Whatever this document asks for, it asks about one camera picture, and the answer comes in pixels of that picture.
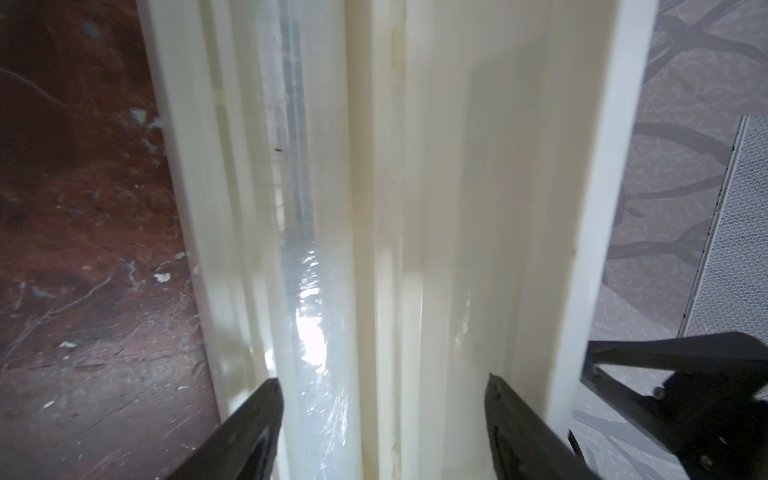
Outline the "cream dispenser lid yellow label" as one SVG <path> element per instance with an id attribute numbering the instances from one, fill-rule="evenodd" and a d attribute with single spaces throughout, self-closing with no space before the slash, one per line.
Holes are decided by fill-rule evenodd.
<path id="1" fill-rule="evenodd" d="M 497 375 L 568 430 L 657 5 L 344 5 L 367 479 L 490 479 Z"/>

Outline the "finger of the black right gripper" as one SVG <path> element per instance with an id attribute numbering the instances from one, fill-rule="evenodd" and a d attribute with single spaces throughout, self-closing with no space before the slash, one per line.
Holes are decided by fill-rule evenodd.
<path id="1" fill-rule="evenodd" d="M 604 366 L 670 372 L 640 395 Z M 741 332 L 658 341 L 592 341 L 582 383 L 674 455 L 691 479 L 767 476 L 767 347 Z"/>

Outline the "cream dispenser base tray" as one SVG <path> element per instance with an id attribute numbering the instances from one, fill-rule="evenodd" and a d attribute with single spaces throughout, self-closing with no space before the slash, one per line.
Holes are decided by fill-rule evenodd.
<path id="1" fill-rule="evenodd" d="M 258 47 L 265 2 L 138 5 L 222 419 L 262 382 L 279 379 L 271 326 L 278 310 L 271 150 Z M 360 393 L 359 411 L 359 479 L 373 479 Z M 285 414 L 275 477 L 292 479 L 284 420 Z"/>

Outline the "clear plastic wrap roll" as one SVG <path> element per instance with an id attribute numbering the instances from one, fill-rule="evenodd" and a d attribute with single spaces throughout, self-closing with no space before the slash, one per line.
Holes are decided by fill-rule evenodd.
<path id="1" fill-rule="evenodd" d="M 270 140 L 276 373 L 292 479 L 359 479 L 344 6 L 267 1 L 258 47 Z"/>

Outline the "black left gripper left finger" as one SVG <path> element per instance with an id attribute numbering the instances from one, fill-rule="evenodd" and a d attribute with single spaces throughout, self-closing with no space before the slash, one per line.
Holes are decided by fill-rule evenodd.
<path id="1" fill-rule="evenodd" d="M 269 378 L 167 479 L 269 479 L 283 412 L 281 384 Z"/>

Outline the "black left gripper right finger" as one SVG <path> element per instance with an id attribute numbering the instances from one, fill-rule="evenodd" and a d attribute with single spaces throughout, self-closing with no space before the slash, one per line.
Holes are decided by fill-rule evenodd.
<path id="1" fill-rule="evenodd" d="M 500 376 L 491 374 L 484 408 L 498 479 L 596 479 L 598 476 Z"/>

